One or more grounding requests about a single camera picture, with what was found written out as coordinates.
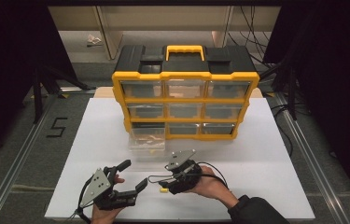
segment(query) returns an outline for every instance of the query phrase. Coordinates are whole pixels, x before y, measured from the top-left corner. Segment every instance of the yellow storage organizer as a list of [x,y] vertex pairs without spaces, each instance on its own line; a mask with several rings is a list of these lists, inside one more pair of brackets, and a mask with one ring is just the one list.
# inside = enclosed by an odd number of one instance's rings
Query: yellow storage organizer
[[245,47],[124,46],[112,76],[127,132],[233,139],[259,74]]

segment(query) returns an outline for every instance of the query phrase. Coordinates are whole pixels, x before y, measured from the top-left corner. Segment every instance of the small object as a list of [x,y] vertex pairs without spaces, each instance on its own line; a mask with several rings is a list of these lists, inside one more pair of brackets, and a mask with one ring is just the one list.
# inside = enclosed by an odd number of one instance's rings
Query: small object
[[92,43],[92,44],[97,44],[99,42],[101,42],[102,40],[99,37],[95,37],[93,35],[88,35],[88,42]]
[[167,193],[169,192],[169,189],[166,189],[166,188],[161,188],[160,189],[160,193]]

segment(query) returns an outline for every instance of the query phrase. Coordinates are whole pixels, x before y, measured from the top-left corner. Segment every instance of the organizer handle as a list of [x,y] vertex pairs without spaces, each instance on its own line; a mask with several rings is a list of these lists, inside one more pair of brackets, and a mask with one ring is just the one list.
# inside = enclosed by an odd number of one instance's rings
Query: organizer handle
[[166,47],[166,61],[169,61],[170,53],[200,53],[204,61],[203,47],[201,45],[170,45]]

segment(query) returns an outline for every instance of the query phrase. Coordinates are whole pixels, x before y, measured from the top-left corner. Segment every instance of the wrist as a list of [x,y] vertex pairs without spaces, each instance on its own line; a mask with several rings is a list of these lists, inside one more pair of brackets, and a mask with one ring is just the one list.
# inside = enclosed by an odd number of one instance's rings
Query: wrist
[[91,224],[112,224],[114,222],[114,218],[104,218],[104,219],[93,219]]
[[238,204],[238,199],[228,189],[222,190],[216,197],[217,200],[221,201],[228,209]]

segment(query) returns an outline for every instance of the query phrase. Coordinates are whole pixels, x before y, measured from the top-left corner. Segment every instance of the aluminum rail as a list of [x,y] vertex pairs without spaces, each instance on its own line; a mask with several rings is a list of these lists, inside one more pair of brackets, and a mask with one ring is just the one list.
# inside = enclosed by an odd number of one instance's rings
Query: aluminum rail
[[47,99],[46,106],[44,108],[44,112],[38,121],[38,123],[34,124],[31,131],[29,132],[28,136],[26,137],[26,140],[23,142],[23,145],[15,158],[14,162],[12,163],[11,167],[9,168],[4,180],[0,184],[0,210],[3,207],[8,194],[11,191],[12,186],[15,183],[15,180],[17,179],[22,166],[26,162],[27,157],[29,156],[30,151],[33,148],[33,145],[35,143],[36,138],[38,137],[41,128],[45,122],[45,118],[49,112],[49,109],[55,102],[55,99],[57,98],[57,95],[50,95]]
[[[287,101],[282,93],[277,92],[275,95],[277,96],[276,101],[278,104],[280,105],[287,104]],[[293,120],[293,118],[290,116],[290,114],[287,111],[285,111],[284,114],[285,114],[285,119],[287,121],[287,124],[292,134],[294,135],[294,138],[296,139],[297,144],[300,147],[303,157],[308,163],[309,169],[312,175],[314,176],[315,182],[319,187],[320,192],[323,195],[323,198],[326,201],[326,204],[335,220],[335,223],[339,223],[339,224],[350,223],[349,218],[344,211],[341,200],[336,195],[333,187],[331,186],[326,175],[324,174],[323,169],[321,168],[319,162],[316,159],[314,152],[312,151],[305,136],[303,135],[298,122],[296,120]]]

